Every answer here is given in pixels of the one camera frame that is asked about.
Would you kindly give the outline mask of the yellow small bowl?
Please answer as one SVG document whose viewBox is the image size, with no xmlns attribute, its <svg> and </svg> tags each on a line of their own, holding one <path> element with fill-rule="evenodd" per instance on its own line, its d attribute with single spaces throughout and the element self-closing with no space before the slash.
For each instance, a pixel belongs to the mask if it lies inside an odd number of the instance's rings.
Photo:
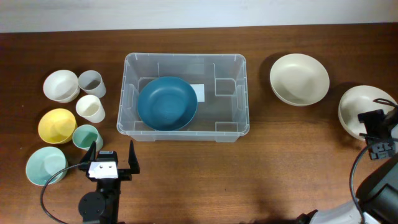
<svg viewBox="0 0 398 224">
<path fill-rule="evenodd" d="M 49 144 L 65 144 L 72 140 L 77 128 L 73 113 L 63 108 L 51 110 L 39 121 L 38 134 L 41 140 Z"/>
</svg>

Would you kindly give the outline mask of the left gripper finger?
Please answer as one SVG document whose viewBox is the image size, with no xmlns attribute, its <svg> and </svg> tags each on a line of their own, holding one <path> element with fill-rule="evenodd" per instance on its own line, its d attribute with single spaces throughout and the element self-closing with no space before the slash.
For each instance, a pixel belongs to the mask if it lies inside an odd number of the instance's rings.
<svg viewBox="0 0 398 224">
<path fill-rule="evenodd" d="M 81 162 L 92 162 L 95 160 L 95 156 L 96 156 L 96 142 L 93 141 L 91 143 L 89 150 L 86 152 L 86 154 L 81 159 Z"/>
<path fill-rule="evenodd" d="M 130 144 L 129 144 L 128 164 L 129 164 L 131 170 L 139 170 L 139 163 L 138 163 L 137 156 L 136 156 L 136 153 L 134 150 L 133 140 L 130 140 Z"/>
</svg>

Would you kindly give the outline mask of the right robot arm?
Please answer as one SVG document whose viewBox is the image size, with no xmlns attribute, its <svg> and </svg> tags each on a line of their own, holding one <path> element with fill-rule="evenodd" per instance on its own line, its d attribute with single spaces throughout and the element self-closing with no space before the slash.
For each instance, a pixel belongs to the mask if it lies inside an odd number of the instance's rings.
<svg viewBox="0 0 398 224">
<path fill-rule="evenodd" d="M 314 210 L 301 214 L 295 223 L 397 223 L 397 105 L 388 113 L 375 110 L 358 115 L 366 128 L 360 136 L 366 140 L 366 147 L 354 161 L 349 176 L 352 201 L 331 210 Z M 368 152 L 371 159 L 386 158 L 378 169 L 370 174 L 360 186 L 354 189 L 354 173 L 360 159 Z"/>
</svg>

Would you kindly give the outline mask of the white small bowl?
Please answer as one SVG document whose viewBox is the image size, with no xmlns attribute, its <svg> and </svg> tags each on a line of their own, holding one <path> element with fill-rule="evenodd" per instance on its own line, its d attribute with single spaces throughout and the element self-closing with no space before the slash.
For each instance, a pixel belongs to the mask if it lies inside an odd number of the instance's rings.
<svg viewBox="0 0 398 224">
<path fill-rule="evenodd" d="M 80 93 L 78 77 L 70 70 L 57 70 L 45 79 L 43 91 L 52 101 L 69 103 Z"/>
</svg>

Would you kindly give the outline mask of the blue plate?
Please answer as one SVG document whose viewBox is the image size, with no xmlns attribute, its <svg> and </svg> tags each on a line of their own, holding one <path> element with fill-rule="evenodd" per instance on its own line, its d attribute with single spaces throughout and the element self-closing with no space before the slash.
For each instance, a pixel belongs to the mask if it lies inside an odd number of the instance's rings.
<svg viewBox="0 0 398 224">
<path fill-rule="evenodd" d="M 149 82 L 137 101 L 141 121 L 157 131 L 184 128 L 196 115 L 197 94 L 185 80 L 161 77 Z"/>
</svg>

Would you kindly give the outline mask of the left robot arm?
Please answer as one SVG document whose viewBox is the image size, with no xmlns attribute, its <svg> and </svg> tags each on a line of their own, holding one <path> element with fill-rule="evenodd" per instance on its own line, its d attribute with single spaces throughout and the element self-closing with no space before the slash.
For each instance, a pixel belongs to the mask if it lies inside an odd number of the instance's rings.
<svg viewBox="0 0 398 224">
<path fill-rule="evenodd" d="M 140 173 L 134 143 L 129 143 L 128 169 L 118 168 L 116 151 L 96 151 L 93 142 L 80 161 L 78 168 L 96 183 L 96 190 L 85 194 L 78 211 L 83 223 L 117 223 L 121 182 L 131 181 L 133 174 Z"/>
</svg>

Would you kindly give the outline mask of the mint green small bowl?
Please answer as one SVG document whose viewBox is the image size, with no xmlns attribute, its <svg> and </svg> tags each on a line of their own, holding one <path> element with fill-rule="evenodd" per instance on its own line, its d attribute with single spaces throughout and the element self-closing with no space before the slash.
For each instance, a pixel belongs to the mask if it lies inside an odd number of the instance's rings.
<svg viewBox="0 0 398 224">
<path fill-rule="evenodd" d="M 68 161 L 64 153 L 59 148 L 48 146 L 29 157 L 25 173 L 32 184 L 44 186 L 51 176 L 67 167 Z"/>
</svg>

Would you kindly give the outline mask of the cream plate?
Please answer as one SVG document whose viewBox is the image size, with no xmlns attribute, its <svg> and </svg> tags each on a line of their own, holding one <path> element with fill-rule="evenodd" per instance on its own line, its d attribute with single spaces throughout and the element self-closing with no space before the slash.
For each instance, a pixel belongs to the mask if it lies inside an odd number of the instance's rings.
<svg viewBox="0 0 398 224">
<path fill-rule="evenodd" d="M 397 102 L 385 91 L 368 85 L 355 86 L 347 90 L 341 97 L 338 106 L 338 117 L 342 127 L 352 137 L 365 141 L 359 134 L 366 133 L 363 123 L 359 122 L 358 114 L 374 110 L 383 110 L 386 114 L 393 107 L 373 102 L 377 98 L 389 100 L 395 104 Z"/>
<path fill-rule="evenodd" d="M 322 100 L 328 93 L 330 78 L 326 68 L 305 54 L 287 54 L 272 65 L 272 91 L 284 103 L 308 106 Z"/>
</svg>

